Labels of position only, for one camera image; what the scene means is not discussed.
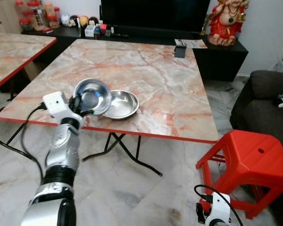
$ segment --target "metal bowl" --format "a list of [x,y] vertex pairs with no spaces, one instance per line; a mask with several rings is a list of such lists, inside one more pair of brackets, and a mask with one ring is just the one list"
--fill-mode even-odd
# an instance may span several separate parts
[[90,111],[90,115],[102,115],[111,105],[111,93],[108,87],[99,80],[84,79],[74,89],[73,98],[82,98],[82,112]]
[[140,102],[134,93],[123,90],[112,90],[111,96],[111,106],[104,114],[108,118],[126,119],[133,115],[140,106]]

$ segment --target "black metal table leg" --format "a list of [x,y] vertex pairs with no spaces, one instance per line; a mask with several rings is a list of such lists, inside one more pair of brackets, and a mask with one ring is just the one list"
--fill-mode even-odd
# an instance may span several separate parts
[[[121,147],[123,148],[123,150],[127,153],[127,155],[134,161],[136,162],[137,164],[140,164],[144,167],[147,167],[148,169],[154,171],[156,174],[158,174],[160,177],[162,177],[162,173],[159,172],[157,169],[155,169],[154,167],[144,163],[144,162],[141,162],[139,161],[137,158],[134,158],[134,156],[130,153],[130,151],[127,149],[127,147],[124,145],[124,143],[121,141],[121,139],[115,134],[115,133],[112,133],[112,136],[119,142],[119,144],[121,145]],[[139,146],[140,146],[140,142],[141,142],[141,139],[140,137],[138,138],[138,152],[139,152]]]
[[15,78],[12,77],[10,79],[10,101],[14,99],[14,92],[15,92]]
[[[108,144],[109,144],[111,135],[112,135],[112,133],[109,133],[109,136],[108,136],[108,139],[107,139],[107,142],[106,142],[106,145],[105,145],[105,149],[104,149],[103,152],[88,155],[88,156],[86,156],[85,158],[83,158],[82,161],[86,161],[86,160],[88,160],[88,159],[90,159],[90,158],[94,158],[94,157],[101,156],[101,155],[105,155],[105,154],[109,153],[109,152],[115,147],[115,145],[118,144],[118,141],[116,140],[116,141],[108,148]],[[119,138],[122,139],[124,136],[125,136],[125,134],[122,134],[122,135],[119,136]]]
[[[115,138],[115,142],[108,148],[108,145],[109,145],[109,141],[110,141],[110,138],[111,138],[111,135]],[[120,136],[117,136],[116,133],[109,133],[109,136],[108,136],[108,139],[107,139],[107,142],[106,142],[106,145],[105,145],[105,149],[103,152],[101,153],[96,153],[96,154],[91,154],[91,155],[88,155],[87,157],[83,158],[82,161],[86,161],[90,158],[94,158],[94,157],[97,157],[97,156],[101,156],[101,155],[105,155],[107,153],[109,153],[112,148],[115,147],[115,145],[117,144],[120,144],[121,147],[123,148],[123,150],[126,152],[126,154],[134,161],[136,162],[137,164],[140,164],[144,167],[147,167],[148,169],[154,171],[156,174],[158,174],[160,177],[162,177],[162,173],[159,172],[157,169],[155,169],[154,167],[144,163],[144,162],[141,162],[138,160],[138,156],[139,156],[139,152],[140,152],[140,145],[141,145],[141,136],[138,136],[138,143],[137,143],[137,148],[136,148],[136,157],[134,158],[134,156],[130,153],[130,151],[127,149],[127,147],[124,145],[124,143],[122,142],[122,138],[125,136],[125,134],[122,134]]]
[[18,129],[17,131],[11,136],[11,138],[7,141],[7,145],[12,142],[12,140],[17,136],[17,134],[21,131],[21,129],[25,126],[25,123],[23,123]]

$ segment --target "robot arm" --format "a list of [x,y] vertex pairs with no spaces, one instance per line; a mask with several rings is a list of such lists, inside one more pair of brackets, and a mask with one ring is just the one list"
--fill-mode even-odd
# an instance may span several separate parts
[[60,124],[46,157],[46,174],[31,200],[21,226],[75,226],[73,182],[79,165],[78,130],[82,125],[80,100],[69,108],[62,92],[43,97],[52,117]]

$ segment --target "black cable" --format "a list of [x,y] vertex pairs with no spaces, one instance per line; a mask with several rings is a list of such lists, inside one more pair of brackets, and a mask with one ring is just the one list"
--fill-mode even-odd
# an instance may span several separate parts
[[27,129],[27,125],[28,125],[27,123],[28,123],[30,117],[32,116],[32,114],[35,113],[36,111],[40,110],[40,109],[46,109],[44,103],[42,103],[41,105],[39,105],[37,108],[35,108],[34,110],[32,110],[32,111],[29,113],[29,115],[28,115],[28,117],[27,117],[25,123],[23,123],[24,126],[23,126],[23,130],[22,130],[22,132],[21,132],[20,142],[21,142],[21,147],[22,147],[22,149],[23,149],[28,155],[30,155],[31,158],[32,158],[32,160],[37,164],[38,169],[39,169],[39,172],[40,172],[40,179],[41,179],[41,181],[42,181],[42,180],[43,180],[43,171],[42,171],[41,165],[40,165],[39,161],[38,161],[32,154],[30,154],[30,153],[28,152],[27,148],[26,148],[25,145],[24,145],[24,134],[25,134],[26,129]]
[[233,208],[233,206],[229,203],[228,200],[226,200],[226,198],[225,198],[220,192],[218,192],[215,188],[210,187],[210,186],[208,186],[208,185],[196,185],[196,186],[194,187],[194,191],[195,191],[195,193],[196,193],[197,195],[199,195],[199,196],[200,196],[201,198],[203,198],[203,199],[205,198],[205,195],[200,194],[199,192],[197,192],[196,189],[197,189],[198,187],[206,187],[206,188],[208,188],[208,189],[210,189],[210,190],[216,192],[216,193],[226,202],[226,204],[229,205],[229,207],[231,208],[231,210],[232,210],[233,213],[235,214],[235,216],[236,216],[236,218],[237,218],[239,224],[240,224],[241,226],[243,226],[243,223],[241,222],[240,217],[238,216],[238,214],[237,214],[237,212],[235,211],[235,209]]
[[14,151],[14,152],[17,152],[18,154],[21,154],[21,155],[23,155],[24,157],[26,157],[26,158],[28,158],[28,159],[30,159],[30,160],[33,160],[33,157],[32,157],[32,156],[30,156],[30,155],[26,154],[25,152],[22,152],[22,151],[20,151],[20,150],[14,148],[14,147],[12,147],[12,146],[9,146],[9,145],[5,144],[5,143],[2,142],[2,141],[0,141],[0,145],[2,145],[2,146],[4,146],[4,147],[8,148],[9,150],[12,150],[12,151]]

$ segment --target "marble floor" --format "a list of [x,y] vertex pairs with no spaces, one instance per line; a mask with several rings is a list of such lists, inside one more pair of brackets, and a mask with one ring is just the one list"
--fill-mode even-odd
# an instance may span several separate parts
[[[232,129],[230,111],[247,78],[234,82],[205,81],[205,88],[220,137]],[[0,107],[8,95],[0,94]],[[0,139],[7,141],[18,123],[0,121]],[[50,148],[52,127],[30,125],[25,143],[41,163]],[[101,152],[108,133],[81,131],[80,157]],[[136,149],[137,137],[123,138],[129,150]],[[12,146],[20,148],[17,136]],[[74,184],[78,226],[198,226],[195,204],[199,197],[194,186],[203,183],[196,162],[211,145],[170,139],[142,137],[140,160],[164,175],[157,176],[134,163],[119,145],[106,156],[81,162]],[[222,171],[211,165],[215,181]],[[39,184],[33,162],[0,146],[0,226],[20,225],[25,209]],[[238,189],[233,197],[252,200]],[[248,220],[237,211],[246,226],[277,225],[269,209]],[[231,213],[231,225],[238,225]]]

